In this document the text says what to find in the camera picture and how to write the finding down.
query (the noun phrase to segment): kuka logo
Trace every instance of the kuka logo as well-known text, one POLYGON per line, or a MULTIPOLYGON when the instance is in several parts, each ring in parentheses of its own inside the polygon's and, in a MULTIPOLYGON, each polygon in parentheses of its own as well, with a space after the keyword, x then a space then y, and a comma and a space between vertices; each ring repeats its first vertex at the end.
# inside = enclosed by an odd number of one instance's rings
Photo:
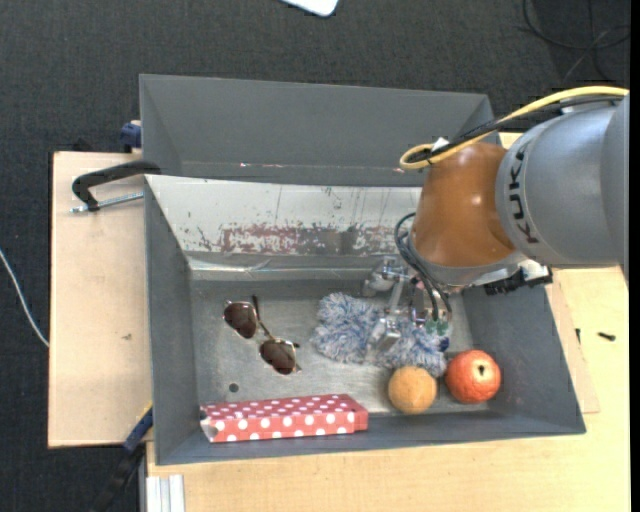
POLYGON ((522 164, 525 157, 525 151, 529 143, 524 144, 516 153, 515 163, 511 167, 511 171, 509 171, 509 175, 511 176, 511 183, 509 183, 509 190, 511 194, 509 194, 509 201, 511 202, 511 212, 513 214, 513 218, 516 220, 516 226, 525 236, 527 243, 537 244, 539 240, 531 234, 531 226, 529 222, 525 218, 525 210, 522 206, 522 198, 520 194, 522 192, 522 188, 520 187, 520 171, 522 171, 522 164))

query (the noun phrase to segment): yellow cable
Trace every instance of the yellow cable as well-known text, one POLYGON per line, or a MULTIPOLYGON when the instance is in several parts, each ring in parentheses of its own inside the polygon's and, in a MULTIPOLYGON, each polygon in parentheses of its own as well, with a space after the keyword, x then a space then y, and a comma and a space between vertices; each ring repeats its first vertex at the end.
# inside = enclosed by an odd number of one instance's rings
MULTIPOLYGON (((504 116, 503 118, 499 119, 497 122, 501 123, 503 121, 508 121, 509 119, 521 116, 523 114, 528 114, 529 112, 533 112, 542 107, 546 107, 547 105, 551 105, 553 103, 557 103, 559 101, 566 100, 569 98, 575 98, 578 96, 597 96, 597 95, 626 96, 628 93, 629 93, 628 89, 623 89, 621 87, 610 87, 606 85, 592 85, 588 87, 578 87, 576 89, 567 89, 566 91, 560 91, 560 92, 551 94, 549 96, 546 96, 544 98, 541 98, 539 100, 536 100, 532 103, 529 103, 528 105, 525 105, 524 107, 512 112, 511 114, 504 116)), ((409 151, 407 151, 404 155, 402 155, 402 157, 400 157, 400 167, 406 171, 422 169, 424 167, 427 167, 429 165, 432 165, 444 160, 445 158, 453 155, 454 153, 460 151, 463 148, 466 148, 467 146, 470 146, 471 144, 475 144, 479 140, 485 138, 489 133, 491 132, 489 131, 489 132, 483 133, 482 135, 479 135, 473 139, 469 139, 468 141, 457 144, 451 149, 447 151, 443 151, 442 153, 439 153, 438 155, 432 158, 419 160, 417 162, 409 162, 409 159, 413 155, 420 153, 422 151, 430 151, 433 148, 433 144, 420 144, 418 146, 414 146, 409 151)))

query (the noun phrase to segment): red polka dot box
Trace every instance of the red polka dot box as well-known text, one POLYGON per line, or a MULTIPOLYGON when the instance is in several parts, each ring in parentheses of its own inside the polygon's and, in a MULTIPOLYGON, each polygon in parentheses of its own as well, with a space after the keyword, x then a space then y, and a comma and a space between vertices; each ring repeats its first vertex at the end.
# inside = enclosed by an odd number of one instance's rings
POLYGON ((367 430, 369 413, 349 395, 312 395, 222 402, 200 407, 212 443, 353 434, 367 430))

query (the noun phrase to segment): orange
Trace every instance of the orange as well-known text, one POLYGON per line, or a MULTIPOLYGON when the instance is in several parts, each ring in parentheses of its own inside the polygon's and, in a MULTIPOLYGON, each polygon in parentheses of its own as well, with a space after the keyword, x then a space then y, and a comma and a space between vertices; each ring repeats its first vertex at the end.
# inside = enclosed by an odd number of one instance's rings
POLYGON ((438 384, 424 368, 403 366, 393 372, 388 391, 396 409, 405 414, 420 414, 433 404, 438 384))

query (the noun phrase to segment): white paper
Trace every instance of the white paper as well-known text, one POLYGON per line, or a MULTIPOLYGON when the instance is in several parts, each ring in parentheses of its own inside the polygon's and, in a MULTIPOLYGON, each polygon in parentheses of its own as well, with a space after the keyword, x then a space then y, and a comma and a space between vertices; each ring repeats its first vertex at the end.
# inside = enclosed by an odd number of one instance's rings
POLYGON ((300 9, 309 11, 318 16, 329 16, 336 9, 338 0, 282 0, 300 9))

